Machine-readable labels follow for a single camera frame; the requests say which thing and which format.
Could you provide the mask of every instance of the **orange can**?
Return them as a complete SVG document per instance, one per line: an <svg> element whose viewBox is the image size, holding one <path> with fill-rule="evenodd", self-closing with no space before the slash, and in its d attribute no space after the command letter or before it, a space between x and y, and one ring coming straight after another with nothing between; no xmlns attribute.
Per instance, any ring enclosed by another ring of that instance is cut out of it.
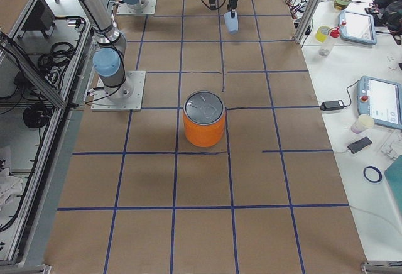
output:
<svg viewBox="0 0 402 274"><path fill-rule="evenodd" d="M184 132L187 140L199 147L217 144L225 130L225 107L211 92L190 95L183 108Z"/></svg>

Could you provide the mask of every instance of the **metal mounting plate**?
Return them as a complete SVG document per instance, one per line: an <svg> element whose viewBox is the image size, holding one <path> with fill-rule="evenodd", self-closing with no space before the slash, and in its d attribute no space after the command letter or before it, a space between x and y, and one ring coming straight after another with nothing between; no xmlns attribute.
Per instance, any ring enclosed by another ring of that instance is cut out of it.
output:
<svg viewBox="0 0 402 274"><path fill-rule="evenodd" d="M143 9L132 9L127 4L121 4L117 8L118 16L143 16L143 15L154 15L156 8L156 0L148 0L148 5Z"/></svg>
<svg viewBox="0 0 402 274"><path fill-rule="evenodd" d="M144 85L145 85L145 71L127 71L127 78L134 85L134 92L127 99L121 99L120 101L112 101L109 98L103 98L99 101L95 101L91 105L93 111L140 111L143 103ZM103 87L103 82L99 78L97 87ZM100 90L95 93L94 100L105 97L106 93Z"/></svg>

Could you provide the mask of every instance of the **tablet device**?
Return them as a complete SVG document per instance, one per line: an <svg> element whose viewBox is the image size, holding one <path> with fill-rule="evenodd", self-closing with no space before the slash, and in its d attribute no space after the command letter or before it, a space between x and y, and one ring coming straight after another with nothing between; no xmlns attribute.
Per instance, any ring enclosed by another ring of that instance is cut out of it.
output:
<svg viewBox="0 0 402 274"><path fill-rule="evenodd" d="M359 114L370 115L376 124L402 129L402 85L363 76L357 88Z"/></svg>
<svg viewBox="0 0 402 274"><path fill-rule="evenodd" d="M343 40L375 45L377 43L376 30L372 15L342 10L339 14L340 37Z"/></svg>

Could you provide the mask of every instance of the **teal box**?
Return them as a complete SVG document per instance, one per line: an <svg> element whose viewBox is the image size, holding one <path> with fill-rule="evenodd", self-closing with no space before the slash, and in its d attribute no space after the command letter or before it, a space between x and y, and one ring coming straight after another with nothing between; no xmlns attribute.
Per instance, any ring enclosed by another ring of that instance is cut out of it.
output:
<svg viewBox="0 0 402 274"><path fill-rule="evenodd" d="M402 155L385 170L385 177L402 212Z"/></svg>

